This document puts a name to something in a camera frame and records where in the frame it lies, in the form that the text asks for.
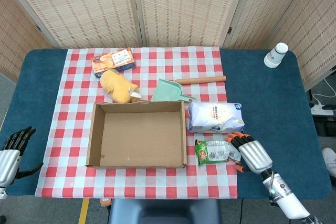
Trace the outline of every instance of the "yellow tape line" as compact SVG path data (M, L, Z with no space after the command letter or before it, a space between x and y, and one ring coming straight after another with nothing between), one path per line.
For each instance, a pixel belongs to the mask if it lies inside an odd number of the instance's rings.
M85 224L86 214L88 213L88 208L89 208L89 200L90 199L83 199L82 209L80 210L78 224Z

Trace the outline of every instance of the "open cardboard box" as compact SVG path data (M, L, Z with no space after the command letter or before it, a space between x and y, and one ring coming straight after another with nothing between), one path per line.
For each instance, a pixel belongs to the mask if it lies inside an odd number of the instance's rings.
M95 104L86 166L184 167L185 131L183 101Z

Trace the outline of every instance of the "robotic hand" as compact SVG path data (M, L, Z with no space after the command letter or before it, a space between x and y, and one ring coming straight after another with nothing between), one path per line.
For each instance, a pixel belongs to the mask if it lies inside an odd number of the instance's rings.
M6 187L13 183L15 178L20 179L36 173L43 165L43 163L39 163L31 170L19 172L22 155L35 131L36 129L29 126L12 134L0 151L0 209L7 198Z
M271 169L273 162L257 140L248 134L235 132L230 133L226 141L240 151L252 172L261 174L262 183L269 191L271 205L280 207L288 219L300 220L305 224L322 224L315 216L309 214L280 175Z

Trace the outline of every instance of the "woven screen panel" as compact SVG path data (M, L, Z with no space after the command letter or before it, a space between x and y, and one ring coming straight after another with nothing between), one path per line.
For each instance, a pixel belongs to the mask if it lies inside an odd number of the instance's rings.
M221 46L233 0L141 0L150 47Z
M237 24L226 37L228 48L257 49L280 20L292 0L240 0L242 12L236 12Z
M307 83L336 60L336 0L294 0L271 37L269 47L288 44Z
M60 47L137 47L130 0L27 0Z
M22 62L32 49L51 44L15 0L0 0L0 72L17 80Z

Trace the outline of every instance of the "red and white checkered tablecloth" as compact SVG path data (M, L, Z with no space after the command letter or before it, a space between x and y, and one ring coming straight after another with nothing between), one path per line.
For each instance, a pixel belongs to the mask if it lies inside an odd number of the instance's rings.
M92 108L112 102L92 73L91 58L117 48L69 49L58 90L36 196L64 198L236 198L234 162L198 166L194 141L222 140L222 134L187 131L185 168L97 170L86 168ZM136 67L122 74L150 100L159 78L220 76L218 47L134 48ZM223 82L183 85L198 101L226 102Z

